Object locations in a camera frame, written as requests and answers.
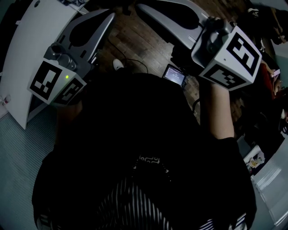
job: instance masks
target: phone screen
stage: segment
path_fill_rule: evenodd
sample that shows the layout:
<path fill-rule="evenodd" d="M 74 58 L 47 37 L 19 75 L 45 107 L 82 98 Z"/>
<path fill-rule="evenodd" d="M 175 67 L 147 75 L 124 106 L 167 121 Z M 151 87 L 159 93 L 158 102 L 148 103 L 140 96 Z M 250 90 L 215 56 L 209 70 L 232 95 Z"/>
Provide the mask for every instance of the phone screen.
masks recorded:
<path fill-rule="evenodd" d="M 178 72 L 177 70 L 169 67 L 164 78 L 175 82 L 178 85 L 182 85 L 185 76 L 183 74 L 181 74 L 180 72 Z"/>

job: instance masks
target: wooden floor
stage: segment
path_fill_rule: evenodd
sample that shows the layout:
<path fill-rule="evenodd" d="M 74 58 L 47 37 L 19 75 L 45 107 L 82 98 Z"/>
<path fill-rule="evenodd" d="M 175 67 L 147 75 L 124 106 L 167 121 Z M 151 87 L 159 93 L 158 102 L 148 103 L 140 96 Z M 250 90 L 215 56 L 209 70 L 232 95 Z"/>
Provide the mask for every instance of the wooden floor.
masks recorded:
<path fill-rule="evenodd" d="M 204 9 L 210 16 L 236 21 L 238 15 L 247 10 L 244 0 L 195 0 L 193 1 Z M 98 9 L 94 1 L 90 1 L 86 8 L 89 11 Z M 173 49 L 172 44 L 166 43 L 136 14 L 134 5 L 129 7 L 131 15 L 122 13 L 121 7 L 113 9 L 117 14 L 116 24 L 109 36 L 109 40 L 117 46 L 127 58 L 143 62 L 150 74 L 161 77 L 170 61 Z M 99 70 L 101 72 L 113 71 L 112 61 L 115 58 L 122 60 L 123 55 L 110 43 L 106 42 L 102 51 L 99 52 Z M 134 73 L 146 72 L 146 68 L 138 62 L 127 61 L 127 65 Z M 195 78 L 188 77 L 188 83 L 184 88 L 184 94 L 189 105 L 192 107 L 199 98 L 199 85 Z M 233 120 L 241 115 L 238 105 L 231 103 Z M 195 116 L 200 122 L 200 106 L 196 106 Z"/>

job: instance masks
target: gray carpet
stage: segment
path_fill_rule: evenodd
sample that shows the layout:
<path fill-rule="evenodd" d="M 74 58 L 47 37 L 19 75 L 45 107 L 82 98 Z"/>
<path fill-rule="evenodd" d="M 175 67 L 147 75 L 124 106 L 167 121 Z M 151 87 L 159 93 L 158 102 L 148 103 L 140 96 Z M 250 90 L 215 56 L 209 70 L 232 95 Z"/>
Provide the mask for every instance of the gray carpet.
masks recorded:
<path fill-rule="evenodd" d="M 45 156 L 53 150 L 56 110 L 47 107 L 23 130 L 10 114 L 0 120 L 0 226 L 36 230 L 32 192 Z"/>

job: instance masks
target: printed graphic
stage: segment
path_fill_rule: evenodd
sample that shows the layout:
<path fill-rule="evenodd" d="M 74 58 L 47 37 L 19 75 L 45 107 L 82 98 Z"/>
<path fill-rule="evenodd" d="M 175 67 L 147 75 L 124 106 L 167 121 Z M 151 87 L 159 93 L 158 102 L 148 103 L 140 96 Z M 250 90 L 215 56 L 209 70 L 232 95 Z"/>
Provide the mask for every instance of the printed graphic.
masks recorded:
<path fill-rule="evenodd" d="M 204 74 L 204 77 L 223 85 L 225 88 L 233 88 L 246 82 L 234 73 L 217 64 Z"/>
<path fill-rule="evenodd" d="M 234 35 L 227 50 L 241 63 L 251 76 L 254 75 L 260 55 L 239 33 Z"/>
<path fill-rule="evenodd" d="M 54 100 L 54 103 L 67 105 L 68 102 L 78 93 L 83 84 L 74 78 Z"/>
<path fill-rule="evenodd" d="M 39 70 L 35 75 L 35 78 L 32 81 L 30 89 L 39 94 L 44 99 L 48 100 L 61 72 L 61 69 L 47 62 L 42 62 Z"/>

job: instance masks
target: white shoe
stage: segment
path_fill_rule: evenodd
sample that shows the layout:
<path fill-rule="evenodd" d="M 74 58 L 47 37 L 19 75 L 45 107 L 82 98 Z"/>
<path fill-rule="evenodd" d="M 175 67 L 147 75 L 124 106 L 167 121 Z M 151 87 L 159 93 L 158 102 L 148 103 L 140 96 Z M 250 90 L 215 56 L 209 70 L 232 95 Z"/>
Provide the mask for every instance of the white shoe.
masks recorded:
<path fill-rule="evenodd" d="M 119 59 L 113 60 L 113 67 L 116 71 L 119 70 L 120 68 L 124 68 L 122 62 Z"/>

